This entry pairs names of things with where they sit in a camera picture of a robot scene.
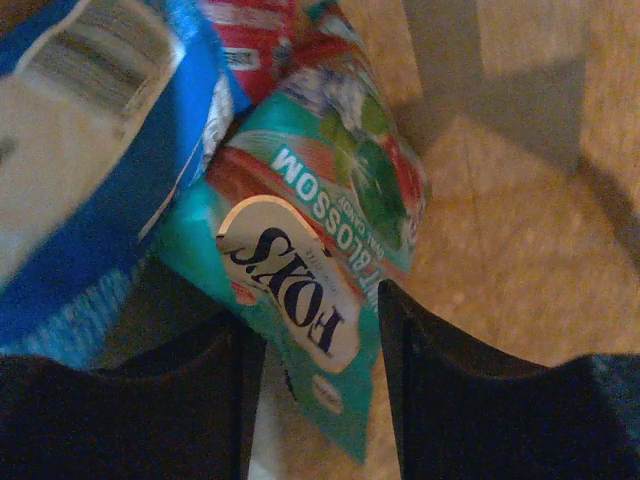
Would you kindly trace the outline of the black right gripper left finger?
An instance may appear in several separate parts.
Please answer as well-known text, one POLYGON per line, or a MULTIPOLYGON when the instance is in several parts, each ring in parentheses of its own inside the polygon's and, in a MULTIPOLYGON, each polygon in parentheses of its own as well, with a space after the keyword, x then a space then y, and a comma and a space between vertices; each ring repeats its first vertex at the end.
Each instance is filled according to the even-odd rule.
POLYGON ((96 369, 1 361, 5 479, 244 479, 264 340, 159 262, 96 369))

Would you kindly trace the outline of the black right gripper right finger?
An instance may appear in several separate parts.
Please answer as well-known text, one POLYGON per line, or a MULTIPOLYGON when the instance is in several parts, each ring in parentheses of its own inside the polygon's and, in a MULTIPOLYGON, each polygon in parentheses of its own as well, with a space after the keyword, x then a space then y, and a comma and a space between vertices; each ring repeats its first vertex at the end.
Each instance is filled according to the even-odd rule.
POLYGON ((639 358, 555 367, 496 349, 378 287, 382 351, 405 479, 635 479, 639 358))

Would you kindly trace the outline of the brown paper bag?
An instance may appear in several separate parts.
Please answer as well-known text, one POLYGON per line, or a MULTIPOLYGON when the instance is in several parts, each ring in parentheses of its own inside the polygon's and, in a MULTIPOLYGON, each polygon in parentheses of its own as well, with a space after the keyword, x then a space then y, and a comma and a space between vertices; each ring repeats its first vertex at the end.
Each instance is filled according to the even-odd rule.
POLYGON ((639 348, 639 5, 345 1, 431 182, 407 291, 543 365, 639 348))

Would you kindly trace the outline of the green foxs candy packet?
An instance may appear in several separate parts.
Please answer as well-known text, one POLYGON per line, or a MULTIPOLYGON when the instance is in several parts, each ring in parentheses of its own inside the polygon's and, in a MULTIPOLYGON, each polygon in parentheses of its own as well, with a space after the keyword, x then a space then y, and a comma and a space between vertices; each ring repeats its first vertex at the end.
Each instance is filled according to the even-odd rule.
POLYGON ((217 151, 160 259, 278 349, 300 408, 356 459, 378 285, 410 269, 428 187, 366 59, 310 54, 217 151))

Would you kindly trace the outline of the blue white snack packet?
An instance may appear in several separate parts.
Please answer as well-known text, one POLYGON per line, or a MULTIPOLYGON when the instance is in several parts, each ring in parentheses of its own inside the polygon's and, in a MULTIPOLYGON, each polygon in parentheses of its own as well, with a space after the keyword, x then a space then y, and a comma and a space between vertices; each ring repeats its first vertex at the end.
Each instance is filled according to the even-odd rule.
POLYGON ((245 105, 194 1, 1 5, 1 353, 88 367, 245 105))

